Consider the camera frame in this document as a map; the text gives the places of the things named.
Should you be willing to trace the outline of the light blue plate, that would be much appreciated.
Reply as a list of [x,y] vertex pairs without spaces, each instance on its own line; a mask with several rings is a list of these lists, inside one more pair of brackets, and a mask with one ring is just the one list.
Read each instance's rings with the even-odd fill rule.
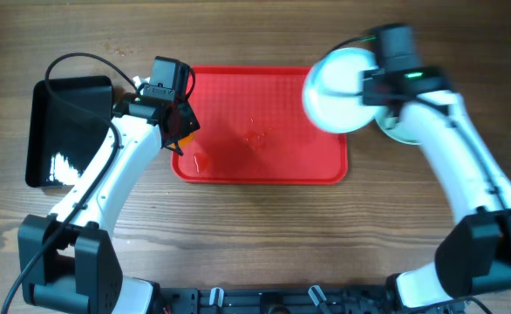
[[374,56],[363,48],[342,48],[315,63],[303,83],[303,109],[326,133],[351,133],[368,125],[376,106],[363,103],[364,72],[376,70]]
[[402,122],[402,106],[381,106],[375,114],[375,121],[385,135],[406,145],[419,144],[415,135]]

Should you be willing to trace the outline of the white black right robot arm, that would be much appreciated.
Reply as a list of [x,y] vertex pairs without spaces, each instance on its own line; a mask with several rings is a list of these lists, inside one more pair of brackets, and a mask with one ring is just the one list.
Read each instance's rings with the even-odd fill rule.
[[447,75],[423,65],[409,25],[373,28],[368,39],[377,67],[364,73],[363,102],[387,107],[418,143],[455,220],[431,263],[391,276],[399,308],[426,310],[511,290],[511,181]]

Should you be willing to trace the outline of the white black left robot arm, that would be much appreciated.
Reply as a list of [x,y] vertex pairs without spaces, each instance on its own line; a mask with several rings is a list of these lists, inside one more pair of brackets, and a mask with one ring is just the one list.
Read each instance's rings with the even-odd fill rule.
[[19,227],[20,273],[3,301],[7,312],[17,291],[27,304],[66,313],[169,313],[156,282],[124,276],[112,245],[119,214],[146,166],[199,130],[189,104],[194,69],[157,57],[147,82],[103,117],[44,87],[71,119],[107,127],[106,136],[73,190],[45,217],[27,215]]

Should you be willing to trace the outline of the orange sponge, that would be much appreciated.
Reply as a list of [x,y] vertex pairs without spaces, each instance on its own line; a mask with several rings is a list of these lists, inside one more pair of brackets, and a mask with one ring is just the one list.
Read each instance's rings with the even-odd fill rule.
[[186,136],[185,138],[178,140],[177,142],[179,143],[180,147],[183,148],[184,146],[188,145],[193,140],[194,140],[194,134],[191,133],[188,136]]

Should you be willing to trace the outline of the light blue plate back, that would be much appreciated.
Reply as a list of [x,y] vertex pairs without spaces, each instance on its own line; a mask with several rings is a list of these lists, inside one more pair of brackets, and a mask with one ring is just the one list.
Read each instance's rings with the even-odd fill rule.
[[406,145],[419,144],[415,135],[402,122],[402,106],[381,106],[375,114],[375,121],[385,135]]

